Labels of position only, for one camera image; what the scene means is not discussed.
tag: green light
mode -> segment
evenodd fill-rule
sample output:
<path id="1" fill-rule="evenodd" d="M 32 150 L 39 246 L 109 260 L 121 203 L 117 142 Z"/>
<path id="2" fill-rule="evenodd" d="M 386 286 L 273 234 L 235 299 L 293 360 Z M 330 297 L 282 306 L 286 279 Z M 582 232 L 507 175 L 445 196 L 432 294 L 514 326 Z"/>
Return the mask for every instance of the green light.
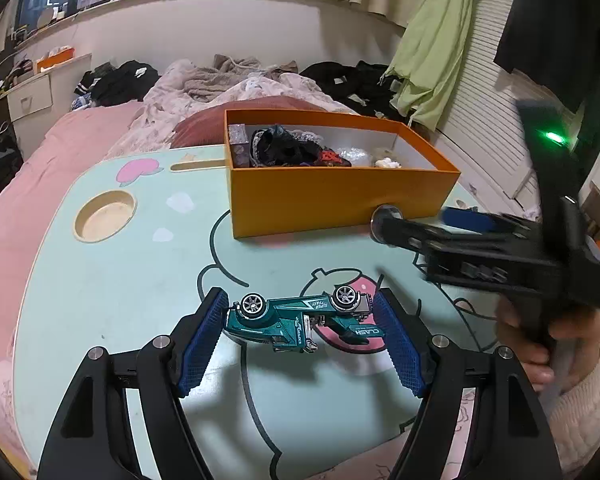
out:
<path id="1" fill-rule="evenodd" d="M 565 139 L 564 137 L 562 137 L 558 134 L 554 134 L 553 132 L 547 132 L 544 134 L 544 136 L 547 139 L 552 140 L 556 144 L 566 144 L 567 143 L 567 139 Z"/>

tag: white sleeve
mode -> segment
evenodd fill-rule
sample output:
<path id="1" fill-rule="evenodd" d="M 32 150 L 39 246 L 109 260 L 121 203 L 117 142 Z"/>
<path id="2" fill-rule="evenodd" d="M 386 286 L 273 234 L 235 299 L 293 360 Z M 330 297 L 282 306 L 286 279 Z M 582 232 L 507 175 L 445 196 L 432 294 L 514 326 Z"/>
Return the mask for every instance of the white sleeve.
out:
<path id="1" fill-rule="evenodd" d="M 562 471 L 583 467 L 600 446 L 600 360 L 582 382 L 560 396 L 549 425 Z"/>

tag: white tissue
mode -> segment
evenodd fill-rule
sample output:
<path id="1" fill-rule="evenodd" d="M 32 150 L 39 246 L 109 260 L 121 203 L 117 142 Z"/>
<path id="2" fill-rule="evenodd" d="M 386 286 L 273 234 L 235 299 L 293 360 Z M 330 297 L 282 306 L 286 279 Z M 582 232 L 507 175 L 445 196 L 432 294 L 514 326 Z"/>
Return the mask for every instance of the white tissue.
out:
<path id="1" fill-rule="evenodd" d="M 391 160 L 389 157 L 376 160 L 376 168 L 401 168 L 399 162 Z"/>

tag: white drawer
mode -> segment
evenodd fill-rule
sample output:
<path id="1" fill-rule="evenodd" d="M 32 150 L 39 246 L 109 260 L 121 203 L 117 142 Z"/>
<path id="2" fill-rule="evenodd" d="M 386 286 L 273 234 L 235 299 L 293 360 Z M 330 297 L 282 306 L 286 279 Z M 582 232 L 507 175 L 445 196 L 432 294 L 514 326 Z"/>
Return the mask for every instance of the white drawer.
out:
<path id="1" fill-rule="evenodd" d="M 51 84 L 49 76 L 45 75 L 31 82 L 24 83 L 7 95 L 11 122 L 19 118 L 51 108 Z"/>

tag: human hand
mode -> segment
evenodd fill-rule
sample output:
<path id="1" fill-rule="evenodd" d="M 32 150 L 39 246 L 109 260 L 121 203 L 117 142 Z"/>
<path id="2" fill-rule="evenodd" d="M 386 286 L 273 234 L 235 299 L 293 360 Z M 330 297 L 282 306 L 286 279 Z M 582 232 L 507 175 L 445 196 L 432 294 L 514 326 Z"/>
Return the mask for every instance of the human hand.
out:
<path id="1" fill-rule="evenodd" d="M 554 380 L 554 371 L 548 366 L 549 351 L 533 343 L 520 330 L 520 318 L 506 298 L 501 298 L 496 310 L 496 336 L 515 353 L 536 392 Z M 583 308 L 566 314 L 553 322 L 549 335 L 555 340 L 579 339 L 573 365 L 563 390 L 571 390 L 587 377 L 600 359 L 600 309 Z"/>

